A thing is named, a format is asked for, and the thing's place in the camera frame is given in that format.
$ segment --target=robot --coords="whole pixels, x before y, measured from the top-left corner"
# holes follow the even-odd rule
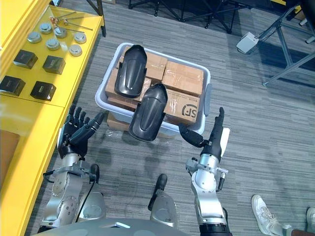
[[[99,113],[92,120],[84,120],[85,115],[80,107],[75,109],[72,105],[60,130],[57,147],[63,166],[44,174],[46,179],[52,175],[55,181],[37,235],[187,236],[177,229],[176,204],[164,191],[167,183],[165,174],[158,177],[148,205],[151,211],[150,220],[106,218],[103,194],[98,189],[99,167],[97,164],[90,165],[84,158],[88,139],[101,125],[104,114]],[[188,143],[203,148],[199,161],[193,157],[186,162],[202,236],[232,236],[228,227],[227,211],[221,206],[216,194],[222,190],[228,173],[228,170],[219,167],[230,132],[228,128],[223,128],[223,119],[224,109],[220,108],[208,140],[184,125],[179,125],[180,133]],[[217,187],[215,177],[219,173]],[[79,203],[85,177],[89,179],[90,188]]]

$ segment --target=sf logo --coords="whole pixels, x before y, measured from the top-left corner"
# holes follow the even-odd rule
[[[192,104],[186,104],[182,109],[182,115],[195,118],[197,115],[197,107]]]

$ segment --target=white sneaker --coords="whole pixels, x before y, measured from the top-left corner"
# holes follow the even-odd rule
[[[310,207],[306,212],[307,232],[315,233],[315,207]]]
[[[276,236],[276,234],[273,234],[270,231],[270,228],[279,224],[279,222],[276,217],[271,214],[261,196],[254,195],[252,197],[252,210],[256,217],[260,231],[265,235]]]

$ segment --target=metal knob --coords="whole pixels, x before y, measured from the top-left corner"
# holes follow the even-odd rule
[[[39,26],[39,31],[42,33],[42,34],[49,34],[52,32],[52,28],[51,28],[51,25],[49,23],[43,23]]]
[[[60,43],[57,39],[51,38],[46,41],[46,46],[49,50],[55,51],[60,47]]]
[[[40,42],[40,41],[41,41],[40,33],[35,32],[35,31],[29,33],[29,35],[28,35],[28,41],[29,41],[30,43],[38,43],[38,42]]]
[[[57,38],[65,38],[67,36],[67,30],[62,27],[55,28],[54,33]]]
[[[87,37],[84,33],[78,32],[78,33],[75,33],[75,35],[74,35],[74,41],[82,44],[82,43],[85,43],[87,41]]]
[[[69,52],[71,55],[78,57],[82,54],[82,49],[79,45],[73,44],[69,47]]]

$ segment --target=black curved cover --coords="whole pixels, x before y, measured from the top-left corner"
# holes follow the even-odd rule
[[[147,55],[140,45],[129,48],[119,63],[115,92],[129,98],[140,96],[147,73]]]
[[[131,136],[141,141],[150,142],[156,139],[162,124],[167,103],[166,88],[163,84],[150,87],[138,104],[129,126]]]

